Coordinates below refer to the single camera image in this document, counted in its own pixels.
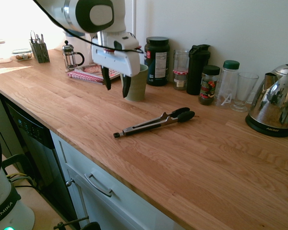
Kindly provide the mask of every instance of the red checkered lid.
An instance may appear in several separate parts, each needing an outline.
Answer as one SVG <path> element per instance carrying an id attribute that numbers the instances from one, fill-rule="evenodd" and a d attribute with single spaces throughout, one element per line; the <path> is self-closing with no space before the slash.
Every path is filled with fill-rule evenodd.
<path id="1" fill-rule="evenodd" d="M 187 70 L 185 70 L 185 71 L 173 70 L 173 73 L 177 74 L 177 75 L 187 75 L 188 71 Z"/>

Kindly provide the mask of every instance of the white cabinet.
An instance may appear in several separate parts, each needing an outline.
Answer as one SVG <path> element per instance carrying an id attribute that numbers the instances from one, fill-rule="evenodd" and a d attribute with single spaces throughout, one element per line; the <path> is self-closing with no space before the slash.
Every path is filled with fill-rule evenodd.
<path id="1" fill-rule="evenodd" d="M 183 230 L 172 219 L 51 133 L 78 218 L 102 230 Z"/>

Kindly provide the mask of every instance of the book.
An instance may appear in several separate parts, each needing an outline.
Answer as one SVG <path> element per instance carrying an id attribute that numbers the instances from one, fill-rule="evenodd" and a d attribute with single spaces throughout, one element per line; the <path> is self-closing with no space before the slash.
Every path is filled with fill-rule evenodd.
<path id="1" fill-rule="evenodd" d="M 110 80 L 118 77 L 120 75 L 119 72 L 109 69 Z M 67 76 L 72 77 L 74 79 L 80 79 L 84 81 L 104 84 L 104 79 L 101 72 L 101 66 L 99 64 L 91 64 L 88 66 L 77 67 L 75 70 L 68 72 Z"/>

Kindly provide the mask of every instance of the dishwasher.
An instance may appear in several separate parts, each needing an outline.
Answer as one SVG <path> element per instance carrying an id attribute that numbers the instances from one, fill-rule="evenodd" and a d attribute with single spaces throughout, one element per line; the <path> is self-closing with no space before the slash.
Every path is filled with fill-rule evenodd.
<path id="1" fill-rule="evenodd" d="M 7 98 L 0 98 L 35 170 L 40 193 L 67 221 L 77 219 L 49 129 Z"/>

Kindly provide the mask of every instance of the kitchen tongs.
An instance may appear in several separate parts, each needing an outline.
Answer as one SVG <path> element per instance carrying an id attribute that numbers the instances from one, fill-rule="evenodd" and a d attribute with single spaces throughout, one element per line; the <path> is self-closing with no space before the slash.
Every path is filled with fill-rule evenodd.
<path id="1" fill-rule="evenodd" d="M 135 133 L 170 125 L 176 122 L 185 122 L 190 120 L 194 116 L 195 112 L 190 111 L 190 108 L 184 107 L 177 109 L 170 114 L 164 112 L 160 117 L 137 124 L 135 126 L 125 128 L 121 133 L 114 133 L 113 136 L 115 138 L 119 138 L 121 136 L 130 136 Z"/>

